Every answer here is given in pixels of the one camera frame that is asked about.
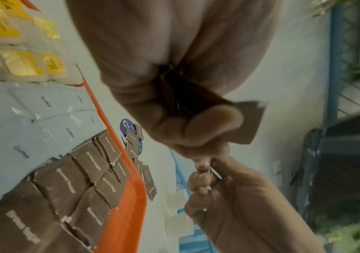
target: blue sticker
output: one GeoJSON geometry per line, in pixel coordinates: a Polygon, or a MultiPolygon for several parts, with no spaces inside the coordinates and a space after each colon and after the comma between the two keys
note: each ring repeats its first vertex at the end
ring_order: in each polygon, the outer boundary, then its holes
{"type": "MultiPolygon", "coordinates": [[[[127,146],[127,141],[126,141],[126,129],[130,128],[130,130],[137,135],[137,129],[135,127],[135,125],[133,124],[133,122],[129,119],[122,119],[122,121],[120,122],[120,132],[122,133],[122,142],[125,145],[125,147],[127,146]]],[[[141,155],[141,153],[143,152],[143,141],[138,138],[138,155],[141,155]]]]}

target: blue logo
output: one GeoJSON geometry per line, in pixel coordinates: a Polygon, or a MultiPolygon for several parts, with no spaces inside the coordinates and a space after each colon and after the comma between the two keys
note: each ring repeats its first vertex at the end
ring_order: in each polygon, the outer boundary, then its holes
{"type": "MultiPolygon", "coordinates": [[[[122,142],[125,145],[125,147],[127,146],[127,140],[126,140],[126,130],[127,128],[130,128],[130,130],[134,133],[137,134],[137,129],[135,127],[135,125],[133,124],[133,122],[131,122],[131,120],[129,119],[122,119],[122,121],[120,122],[120,131],[122,133],[122,142]]],[[[143,152],[143,141],[141,139],[138,139],[138,155],[141,155],[141,153],[143,152]]]]}

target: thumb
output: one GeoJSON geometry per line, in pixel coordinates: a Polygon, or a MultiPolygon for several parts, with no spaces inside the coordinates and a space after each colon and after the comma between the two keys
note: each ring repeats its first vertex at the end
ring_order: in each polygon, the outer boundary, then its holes
{"type": "Polygon", "coordinates": [[[231,156],[224,159],[213,158],[211,167],[224,178],[230,176],[234,181],[244,184],[264,185],[270,181],[260,172],[253,170],[231,156]]]}

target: table surface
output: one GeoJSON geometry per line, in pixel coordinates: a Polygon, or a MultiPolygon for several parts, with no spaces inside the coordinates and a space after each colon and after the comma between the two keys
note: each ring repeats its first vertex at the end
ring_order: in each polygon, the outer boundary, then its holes
{"type": "MultiPolygon", "coordinates": [[[[102,110],[120,138],[121,120],[124,118],[132,120],[132,118],[101,83],[99,70],[70,19],[65,1],[32,0],[32,3],[41,10],[45,18],[55,22],[64,41],[72,49],[73,57],[102,110]]],[[[154,201],[148,200],[138,252],[177,253],[178,239],[168,239],[165,234],[165,219],[176,214],[176,212],[169,213],[166,207],[166,196],[176,191],[175,163],[167,147],[153,141],[147,134],[144,135],[143,152],[139,159],[150,166],[158,194],[154,201]]]]}

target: hand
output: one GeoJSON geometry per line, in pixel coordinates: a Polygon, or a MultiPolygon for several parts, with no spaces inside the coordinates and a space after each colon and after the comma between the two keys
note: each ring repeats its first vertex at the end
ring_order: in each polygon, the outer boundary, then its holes
{"type": "Polygon", "coordinates": [[[241,85],[266,53],[284,0],[66,0],[103,82],[146,132],[181,155],[221,157],[222,133],[242,114],[228,105],[191,119],[162,106],[154,85],[172,64],[217,94],[241,85]]]}
{"type": "Polygon", "coordinates": [[[185,212],[221,253],[325,252],[298,213],[263,175],[231,157],[213,159],[211,166],[222,179],[210,171],[194,172],[187,183],[194,194],[185,212]]]}

